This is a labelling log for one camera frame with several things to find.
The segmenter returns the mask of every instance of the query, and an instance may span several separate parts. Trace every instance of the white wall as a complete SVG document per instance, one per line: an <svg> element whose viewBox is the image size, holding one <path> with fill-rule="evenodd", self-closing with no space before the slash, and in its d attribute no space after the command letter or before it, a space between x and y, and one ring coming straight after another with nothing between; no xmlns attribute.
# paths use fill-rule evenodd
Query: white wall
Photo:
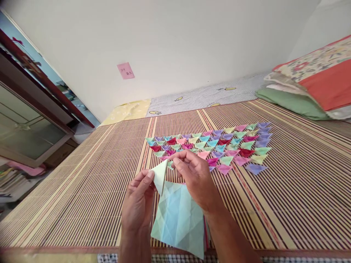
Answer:
<svg viewBox="0 0 351 263"><path fill-rule="evenodd" d="M351 34L351 1L322 0L289 55L291 61Z"/></svg>
<svg viewBox="0 0 351 263"><path fill-rule="evenodd" d="M133 100L285 62L319 0L6 0L5 11L102 121ZM135 79L116 65L130 62Z"/></svg>

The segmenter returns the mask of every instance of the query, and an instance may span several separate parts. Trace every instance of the purple origami triangle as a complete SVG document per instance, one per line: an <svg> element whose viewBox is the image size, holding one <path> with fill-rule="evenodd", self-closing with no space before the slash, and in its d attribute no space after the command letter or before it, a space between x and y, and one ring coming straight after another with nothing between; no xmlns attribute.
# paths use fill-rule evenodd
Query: purple origami triangle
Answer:
<svg viewBox="0 0 351 263"><path fill-rule="evenodd" d="M186 140L189 140L191 138L191 134L182 134L183 138L186 138Z"/></svg>
<svg viewBox="0 0 351 263"><path fill-rule="evenodd" d="M258 134L266 134L269 133L269 131L271 130L272 127L267 127L267 128L263 128L263 129L259 129L258 130Z"/></svg>
<svg viewBox="0 0 351 263"><path fill-rule="evenodd" d="M258 140L258 141L267 140L267 139L269 139L272 135L273 135L273 133L261 134L261 135L257 138L257 140Z"/></svg>
<svg viewBox="0 0 351 263"><path fill-rule="evenodd" d="M161 147L163 150L170 150L171 149L170 145L162 145Z"/></svg>
<svg viewBox="0 0 351 263"><path fill-rule="evenodd" d="M256 141L255 147L267 147L267 144L271 141L271 139Z"/></svg>
<svg viewBox="0 0 351 263"><path fill-rule="evenodd" d="M233 169L233 166L225 164L216 165L216 167L224 175L226 175L231 169Z"/></svg>
<svg viewBox="0 0 351 263"><path fill-rule="evenodd" d="M230 140L233 137L234 133L227 133L227 134L222 134L222 138L224 140Z"/></svg>
<svg viewBox="0 0 351 263"><path fill-rule="evenodd" d="M260 172L266 170L268 167L259 164L248 164L245 168L254 175L258 175Z"/></svg>
<svg viewBox="0 0 351 263"><path fill-rule="evenodd" d="M222 158L224 156L225 153L220 153L220 152L216 152L216 151L213 151L211 153L211 155L214 157L214 158Z"/></svg>
<svg viewBox="0 0 351 263"><path fill-rule="evenodd" d="M266 128L269 124L271 124L271 122L259 122L257 124L257 128L263 129Z"/></svg>

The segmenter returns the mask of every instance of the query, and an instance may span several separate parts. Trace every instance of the pink sticky note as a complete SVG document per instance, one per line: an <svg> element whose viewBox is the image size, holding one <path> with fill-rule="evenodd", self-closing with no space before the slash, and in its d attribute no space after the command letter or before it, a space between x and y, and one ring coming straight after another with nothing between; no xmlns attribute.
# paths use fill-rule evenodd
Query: pink sticky note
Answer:
<svg viewBox="0 0 351 263"><path fill-rule="evenodd" d="M135 78L134 73L132 71L129 62L117 65L120 74L122 75L123 79L133 79Z"/></svg>

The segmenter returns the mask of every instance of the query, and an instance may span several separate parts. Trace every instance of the origami paper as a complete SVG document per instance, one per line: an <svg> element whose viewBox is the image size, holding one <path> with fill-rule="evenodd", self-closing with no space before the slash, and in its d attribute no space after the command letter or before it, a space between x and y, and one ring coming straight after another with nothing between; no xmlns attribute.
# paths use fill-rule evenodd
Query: origami paper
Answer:
<svg viewBox="0 0 351 263"><path fill-rule="evenodd" d="M255 152L254 150L247 150L242 148L239 148L239 150L240 150L239 154L245 158L250 157Z"/></svg>
<svg viewBox="0 0 351 263"><path fill-rule="evenodd" d="M271 149L271 147L256 147L254 153L257 155L265 155Z"/></svg>
<svg viewBox="0 0 351 263"><path fill-rule="evenodd" d="M165 145L166 144L166 141L157 141L156 142L158 145Z"/></svg>
<svg viewBox="0 0 351 263"><path fill-rule="evenodd" d="M245 157L241 157L238 155L234 156L234 162L239 166L243 166L244 164L246 164L249 161L250 161L250 158L245 158Z"/></svg>
<svg viewBox="0 0 351 263"><path fill-rule="evenodd" d="M162 161L164 161L164 160L169 159L169 156L161 156L160 159L161 159Z"/></svg>
<svg viewBox="0 0 351 263"><path fill-rule="evenodd" d="M206 157L207 157L209 154L210 154L209 151L207 151L207 152L198 152L198 153L197 153L197 156L199 156L200 158L206 160Z"/></svg>
<svg viewBox="0 0 351 263"><path fill-rule="evenodd" d="M172 149L174 149L174 150L179 150L181 146L182 146L181 144L174 144L174 145L172 145L171 147L172 147Z"/></svg>
<svg viewBox="0 0 351 263"><path fill-rule="evenodd" d="M192 133L193 138L202 136L202 133Z"/></svg>
<svg viewBox="0 0 351 263"><path fill-rule="evenodd" d="M189 138L189 139L188 139L188 142L189 142L189 143L196 143L198 139L199 139L199 137Z"/></svg>
<svg viewBox="0 0 351 263"><path fill-rule="evenodd" d="M171 146L170 145L163 145L161 146L163 150L170 150Z"/></svg>
<svg viewBox="0 0 351 263"><path fill-rule="evenodd" d="M210 136L211 141L215 141L215 140L219 140L219 139L220 139L220 135Z"/></svg>
<svg viewBox="0 0 351 263"><path fill-rule="evenodd" d="M229 144L227 145L227 150L237 150L239 147L239 144Z"/></svg>
<svg viewBox="0 0 351 263"><path fill-rule="evenodd" d="M204 148L205 145L206 145L206 142L199 142L199 143L194 144L195 148L198 148L198 149Z"/></svg>
<svg viewBox="0 0 351 263"><path fill-rule="evenodd" d="M162 157L165 155L166 152L154 152L154 155L156 155L157 157Z"/></svg>
<svg viewBox="0 0 351 263"><path fill-rule="evenodd" d="M267 147L267 144L271 141L271 139L263 140L263 141L256 141L256 147Z"/></svg>
<svg viewBox="0 0 351 263"><path fill-rule="evenodd" d="M154 152L158 152L161 150L161 146L150 146L150 148L154 150Z"/></svg>
<svg viewBox="0 0 351 263"><path fill-rule="evenodd" d="M254 175L258 175L260 172L266 170L268 167L258 164L248 164L245 169L253 173Z"/></svg>
<svg viewBox="0 0 351 263"><path fill-rule="evenodd" d="M227 146L226 144L225 145L217 145L215 150L217 152L224 152L224 149L226 148L226 146Z"/></svg>
<svg viewBox="0 0 351 263"><path fill-rule="evenodd" d="M257 138L258 136L244 136L243 141L244 142L255 141Z"/></svg>
<svg viewBox="0 0 351 263"><path fill-rule="evenodd" d="M255 124L250 124L250 125L248 125L248 126L246 127L246 129L248 129L248 130L254 130L254 129L256 128L256 126L257 126L257 123L255 123Z"/></svg>
<svg viewBox="0 0 351 263"><path fill-rule="evenodd" d="M214 146L212 146L212 147L204 147L202 149L205 150L205 151L212 151L214 149Z"/></svg>
<svg viewBox="0 0 351 263"><path fill-rule="evenodd" d="M238 144L238 143L240 143L242 140L243 140L243 138L238 138L238 139L233 138L233 139L230 141L230 143L231 143L231 144Z"/></svg>
<svg viewBox="0 0 351 263"><path fill-rule="evenodd" d="M215 147L217 145L219 140L213 140L213 141L208 141L207 146L209 147Z"/></svg>
<svg viewBox="0 0 351 263"><path fill-rule="evenodd" d="M172 167L172 163L173 163L173 161L168 161L167 166L168 166L168 168L170 168L171 170L174 170L174 168Z"/></svg>
<svg viewBox="0 0 351 263"><path fill-rule="evenodd" d="M151 169L155 173L154 184L160 196L163 193L163 185L165 183L167 164L168 159L164 160L158 166L155 166L153 169Z"/></svg>
<svg viewBox="0 0 351 263"><path fill-rule="evenodd" d="M225 164L216 165L216 167L223 175L226 175L231 169L233 169L233 166Z"/></svg>
<svg viewBox="0 0 351 263"><path fill-rule="evenodd" d="M183 139L176 139L177 144L184 144L186 143L186 138Z"/></svg>
<svg viewBox="0 0 351 263"><path fill-rule="evenodd" d="M150 146L155 146L156 142L155 141L151 141L151 142L147 142Z"/></svg>
<svg viewBox="0 0 351 263"><path fill-rule="evenodd" d="M218 158L212 158L207 160L209 166L216 166L217 161L218 161Z"/></svg>
<svg viewBox="0 0 351 263"><path fill-rule="evenodd" d="M252 155L251 161L252 163L263 164L264 159L266 159L268 155Z"/></svg>
<svg viewBox="0 0 351 263"><path fill-rule="evenodd" d="M167 150L166 152L168 153L169 156L176 153L176 151L174 151L174 150Z"/></svg>
<svg viewBox="0 0 351 263"><path fill-rule="evenodd" d="M230 140L218 140L218 145L227 145L230 143Z"/></svg>
<svg viewBox="0 0 351 263"><path fill-rule="evenodd" d="M257 127L262 129L262 128L266 128L269 124L271 124L271 122L259 122L257 124Z"/></svg>
<svg viewBox="0 0 351 263"><path fill-rule="evenodd" d="M174 137L173 139L170 139L167 143L168 145L174 145L177 143L177 139Z"/></svg>
<svg viewBox="0 0 351 263"><path fill-rule="evenodd" d="M193 147L193 145L194 144L182 144L184 150L191 149Z"/></svg>
<svg viewBox="0 0 351 263"><path fill-rule="evenodd" d="M213 151L213 152L211 153L211 155L212 155L214 158L218 158L218 159L219 159L219 158L221 158L221 157L224 156L224 153Z"/></svg>
<svg viewBox="0 0 351 263"><path fill-rule="evenodd" d="M257 138L257 140L258 140L258 141L267 140L267 139L269 139L272 135L273 135L273 133L261 134L261 135Z"/></svg>
<svg viewBox="0 0 351 263"><path fill-rule="evenodd" d="M245 125L240 125L240 126L236 126L234 130L237 130L239 132L242 132L243 130L245 130L247 124Z"/></svg>
<svg viewBox="0 0 351 263"><path fill-rule="evenodd" d="M186 138L186 140L189 140L191 137L191 134L182 134L183 138Z"/></svg>
<svg viewBox="0 0 351 263"><path fill-rule="evenodd" d="M240 132L234 132L234 135L238 138L242 138L245 134L247 133L247 131L240 131Z"/></svg>
<svg viewBox="0 0 351 263"><path fill-rule="evenodd" d="M253 146L254 143L255 143L255 141L243 142L240 147L242 149L251 150L251 147Z"/></svg>
<svg viewBox="0 0 351 263"><path fill-rule="evenodd" d="M204 215L185 184L165 181L151 236L204 259Z"/></svg>
<svg viewBox="0 0 351 263"><path fill-rule="evenodd" d="M234 131L234 127L223 129L225 133L231 133Z"/></svg>
<svg viewBox="0 0 351 263"><path fill-rule="evenodd" d="M204 142L208 142L209 139L210 139L209 136L203 136L199 138L200 141L204 141Z"/></svg>
<svg viewBox="0 0 351 263"><path fill-rule="evenodd" d="M225 156L225 157L219 158L219 162L221 164L230 165L233 158L234 156Z"/></svg>
<svg viewBox="0 0 351 263"><path fill-rule="evenodd" d="M222 132L223 132L223 130L214 130L212 133L213 133L214 135L221 135Z"/></svg>
<svg viewBox="0 0 351 263"><path fill-rule="evenodd" d="M206 132L203 132L202 135L203 136L210 136L212 134L213 130L210 130L210 131L206 131Z"/></svg>
<svg viewBox="0 0 351 263"><path fill-rule="evenodd" d="M226 150L225 154L226 156L237 156L240 150Z"/></svg>
<svg viewBox="0 0 351 263"><path fill-rule="evenodd" d="M233 137L234 133L222 134L224 140L230 140Z"/></svg>
<svg viewBox="0 0 351 263"><path fill-rule="evenodd" d="M263 128L263 129L259 129L258 130L258 134L266 134L269 133L269 131L271 130L272 127L267 127L267 128Z"/></svg>
<svg viewBox="0 0 351 263"><path fill-rule="evenodd" d="M248 131L246 133L247 136L255 136L257 134L258 130L255 130L255 131Z"/></svg>

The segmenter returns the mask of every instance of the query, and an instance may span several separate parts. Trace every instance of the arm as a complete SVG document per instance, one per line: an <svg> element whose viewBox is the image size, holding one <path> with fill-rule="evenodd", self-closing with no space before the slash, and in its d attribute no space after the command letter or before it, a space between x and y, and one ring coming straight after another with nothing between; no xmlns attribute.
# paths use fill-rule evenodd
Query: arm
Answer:
<svg viewBox="0 0 351 263"><path fill-rule="evenodd" d="M208 163L189 150L170 157L172 166L186 182L195 202L202 208L221 263L261 262L239 226L225 208L213 183Z"/></svg>

